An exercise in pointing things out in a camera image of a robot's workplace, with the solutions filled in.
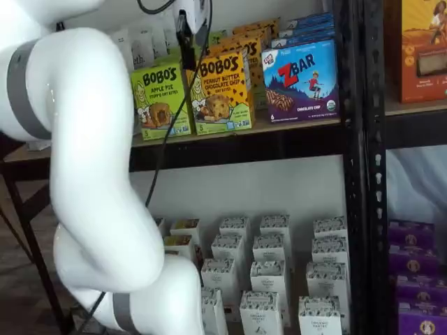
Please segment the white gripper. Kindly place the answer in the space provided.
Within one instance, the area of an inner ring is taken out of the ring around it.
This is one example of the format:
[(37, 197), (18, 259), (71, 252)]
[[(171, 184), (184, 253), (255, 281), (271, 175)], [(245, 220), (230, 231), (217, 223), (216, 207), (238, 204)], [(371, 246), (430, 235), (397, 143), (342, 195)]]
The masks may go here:
[(210, 2), (206, 0), (176, 0), (173, 14), (176, 36), (184, 69), (196, 69), (193, 35), (206, 24), (210, 13)]

